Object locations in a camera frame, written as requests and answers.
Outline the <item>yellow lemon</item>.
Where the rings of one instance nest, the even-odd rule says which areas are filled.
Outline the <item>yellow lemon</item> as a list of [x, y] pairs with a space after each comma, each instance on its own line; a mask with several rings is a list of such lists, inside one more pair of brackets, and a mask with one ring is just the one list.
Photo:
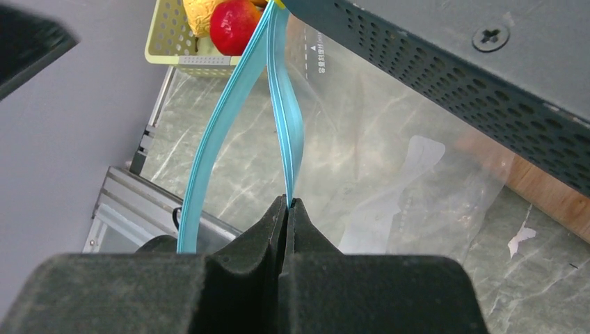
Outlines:
[[224, 0], [183, 0], [187, 23], [197, 38], [209, 35], [212, 13]]

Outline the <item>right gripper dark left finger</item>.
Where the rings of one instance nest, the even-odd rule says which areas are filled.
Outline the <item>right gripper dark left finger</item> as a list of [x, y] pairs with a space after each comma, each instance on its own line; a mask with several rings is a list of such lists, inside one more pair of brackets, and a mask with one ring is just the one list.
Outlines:
[[210, 255], [161, 236], [136, 253], [62, 254], [38, 266], [2, 333], [277, 333], [288, 203]]

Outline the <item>clear zip bag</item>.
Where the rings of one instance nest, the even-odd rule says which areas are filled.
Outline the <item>clear zip bag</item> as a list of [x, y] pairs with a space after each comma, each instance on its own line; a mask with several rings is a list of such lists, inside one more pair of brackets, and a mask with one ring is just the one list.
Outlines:
[[225, 138], [261, 74], [288, 200], [350, 254], [438, 254], [461, 260], [507, 180], [514, 155], [449, 116], [410, 108], [411, 93], [341, 46], [335, 72], [290, 72], [294, 21], [280, 1], [265, 9], [202, 135], [186, 188], [180, 253], [198, 247], [199, 215]]

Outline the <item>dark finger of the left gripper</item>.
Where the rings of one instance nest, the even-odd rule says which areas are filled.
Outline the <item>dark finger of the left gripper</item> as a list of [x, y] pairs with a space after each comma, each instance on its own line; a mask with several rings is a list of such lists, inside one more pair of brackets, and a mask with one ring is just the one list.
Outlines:
[[57, 19], [1, 4], [1, 99], [78, 43]]

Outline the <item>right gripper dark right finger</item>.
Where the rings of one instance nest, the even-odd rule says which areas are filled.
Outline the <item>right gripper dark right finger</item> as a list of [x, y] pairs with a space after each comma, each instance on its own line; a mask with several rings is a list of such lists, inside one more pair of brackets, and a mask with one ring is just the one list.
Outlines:
[[487, 333], [472, 281], [439, 255], [345, 255], [300, 199], [285, 222], [279, 333]]

